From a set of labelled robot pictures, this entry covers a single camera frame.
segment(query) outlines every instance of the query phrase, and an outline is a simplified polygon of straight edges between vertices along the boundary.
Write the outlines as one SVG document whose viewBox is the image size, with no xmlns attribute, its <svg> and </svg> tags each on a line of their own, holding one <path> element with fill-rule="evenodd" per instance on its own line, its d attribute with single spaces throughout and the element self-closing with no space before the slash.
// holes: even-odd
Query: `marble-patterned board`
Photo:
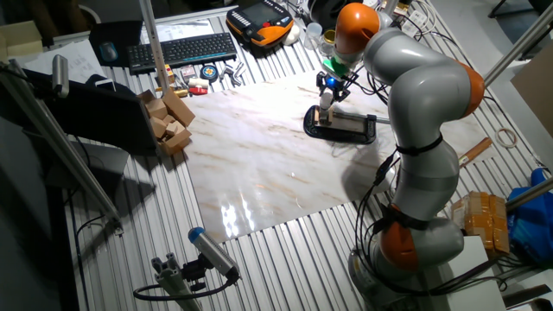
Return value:
<svg viewBox="0 0 553 311">
<path fill-rule="evenodd" d="M 377 139 L 366 146 L 307 136 L 302 120 L 319 100 L 316 74 L 185 99 L 196 115 L 184 149 L 188 170 L 204 226 L 216 241 L 360 199 L 395 149 L 385 124 L 377 124 Z M 359 82 L 366 85 L 366 78 Z M 357 86 L 351 91 L 340 103 L 343 111 L 387 117 L 376 96 Z M 486 136 L 473 116 L 444 124 L 442 133 L 459 156 Z M 487 151 L 476 161 L 492 155 Z M 384 182 L 379 191 L 388 186 Z"/>
</svg>

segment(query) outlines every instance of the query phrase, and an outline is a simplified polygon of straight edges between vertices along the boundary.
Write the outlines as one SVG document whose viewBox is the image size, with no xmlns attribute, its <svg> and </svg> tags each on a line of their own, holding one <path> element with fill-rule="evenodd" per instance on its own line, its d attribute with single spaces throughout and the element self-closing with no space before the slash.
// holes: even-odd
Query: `metal pole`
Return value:
<svg viewBox="0 0 553 311">
<path fill-rule="evenodd" d="M 490 86 L 503 71 L 515 60 L 522 51 L 532 44 L 533 40 L 539 37 L 547 25 L 553 20 L 553 3 L 547 10 L 537 19 L 536 22 L 518 39 L 511 51 L 507 53 L 501 60 L 493 66 L 493 68 L 484 77 L 486 87 Z"/>
<path fill-rule="evenodd" d="M 543 181 L 542 183 L 531 187 L 530 189 L 519 194 L 514 199 L 507 201 L 507 203 L 505 203 L 507 212 L 512 211 L 513 209 L 523 205 L 528 201 L 534 200 L 538 196 L 545 194 L 551 189 L 553 189 L 553 177 L 550 177 L 547 181 Z"/>
<path fill-rule="evenodd" d="M 384 8 L 384 13 L 389 17 L 393 17 L 394 10 L 397 7 L 399 0 L 388 0 L 386 1 L 386 7 Z"/>
<path fill-rule="evenodd" d="M 22 76 L 25 75 L 14 60 L 11 61 L 9 69 Z M 46 138 L 56 155 L 67 165 L 69 171 L 85 189 L 86 193 L 90 194 L 99 203 L 99 207 L 105 213 L 105 216 L 108 219 L 120 222 L 117 208 L 113 205 L 107 194 L 105 194 L 104 189 L 94 178 L 94 175 L 88 169 L 79 153 L 69 143 L 52 112 L 50 112 L 43 101 L 35 98 L 28 82 L 7 73 L 0 74 L 0 82 L 4 84 L 36 129 Z"/>
<path fill-rule="evenodd" d="M 167 72 L 165 71 L 162 45 L 159 42 L 159 37 L 157 36 L 156 19 L 154 18 L 154 11 L 152 10 L 152 3 L 150 0 L 138 0 L 138 2 L 140 3 L 144 25 L 146 26 L 146 31 L 148 32 L 149 45 L 151 46 L 152 54 L 154 55 L 157 78 L 161 84 L 160 86 L 162 87 L 163 94 L 165 94 L 169 90 L 169 79 L 167 77 Z"/>
</svg>

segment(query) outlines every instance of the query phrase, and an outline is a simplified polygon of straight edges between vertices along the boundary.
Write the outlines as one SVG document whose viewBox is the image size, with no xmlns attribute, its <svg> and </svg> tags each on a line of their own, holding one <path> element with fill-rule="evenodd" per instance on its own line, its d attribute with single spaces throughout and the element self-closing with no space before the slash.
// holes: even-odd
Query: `slotted metal table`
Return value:
<svg viewBox="0 0 553 311">
<path fill-rule="evenodd" d="M 421 9 L 416 2 L 412 6 Z M 174 16 L 157 22 L 171 24 L 208 19 L 215 33 L 228 32 L 225 16 L 229 9 Z M 453 38 L 439 16 L 435 31 Z M 87 36 L 83 33 L 60 37 L 51 48 L 85 40 Z M 470 63 L 459 48 L 439 36 L 425 35 L 421 43 Z M 241 48 L 236 41 L 234 44 L 238 59 L 247 65 L 241 78 L 245 85 L 321 68 L 321 57 L 306 50 L 300 42 L 255 54 Z M 218 61 L 214 65 L 222 72 L 225 62 Z M 198 73 L 200 66 L 195 66 L 195 69 Z M 136 94 L 153 91 L 156 87 L 154 73 L 131 76 L 128 68 L 104 67 L 104 70 L 108 78 L 128 86 Z M 233 87 L 225 78 L 213 83 L 210 92 Z M 486 99 L 474 115 L 492 140 L 495 140 L 496 130 L 506 127 L 517 133 L 519 143 L 512 149 L 504 149 L 495 143 L 492 148 L 497 151 L 497 156 L 463 168 L 459 186 L 449 205 L 472 190 L 507 197 L 514 187 L 528 186 L 528 177 L 537 166 L 530 145 L 501 105 Z M 144 184 L 154 185 L 155 189 L 150 193 Z M 178 310 L 174 302 L 136 300 L 132 291 L 156 283 L 150 259 L 164 258 L 165 254 L 174 252 L 178 261 L 185 263 L 198 256 L 197 250 L 188 242 L 188 231 L 203 226 L 209 219 L 200 217 L 185 154 L 158 158 L 131 156 L 119 190 L 115 203 L 122 218 L 124 234 L 121 236 L 111 232 L 105 220 L 99 220 L 96 225 L 86 227 L 75 240 L 76 229 L 99 216 L 99 209 L 83 193 L 74 195 L 65 206 L 80 309 Z M 389 193 L 374 195 L 371 203 L 385 203 L 390 196 Z M 450 216 L 449 210 L 446 208 L 442 215 Z M 203 308 L 263 311 L 367 309 L 347 273 L 355 218 L 354 204 L 346 203 L 223 243 L 224 249 L 237 261 L 243 279 L 238 286 L 201 298 Z M 208 271 L 208 289 L 218 288 L 223 282 L 216 271 Z M 157 290 L 156 295 L 162 295 L 162 291 Z"/>
</svg>

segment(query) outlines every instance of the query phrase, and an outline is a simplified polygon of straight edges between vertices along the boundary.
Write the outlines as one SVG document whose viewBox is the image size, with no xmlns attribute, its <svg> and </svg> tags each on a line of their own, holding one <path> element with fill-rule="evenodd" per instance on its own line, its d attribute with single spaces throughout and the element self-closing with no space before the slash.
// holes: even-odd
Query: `black monitor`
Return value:
<svg viewBox="0 0 553 311">
<path fill-rule="evenodd" d="M 24 70 L 34 84 L 52 88 L 52 76 Z M 129 93 L 69 81 L 66 98 L 44 101 L 67 134 L 117 146 L 134 156 L 155 156 L 158 146 L 146 108 Z"/>
</svg>

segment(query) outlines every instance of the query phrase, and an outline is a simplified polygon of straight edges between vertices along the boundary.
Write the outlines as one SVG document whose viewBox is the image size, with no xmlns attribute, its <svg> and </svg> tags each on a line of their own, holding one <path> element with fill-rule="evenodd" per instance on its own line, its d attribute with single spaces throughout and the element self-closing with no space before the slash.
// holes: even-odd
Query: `black keyboard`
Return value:
<svg viewBox="0 0 553 311">
<path fill-rule="evenodd" d="M 236 57 L 231 34 L 198 35 L 162 42 L 163 60 L 171 67 L 228 60 Z M 156 69 L 149 44 L 127 47 L 130 74 L 147 73 Z"/>
</svg>

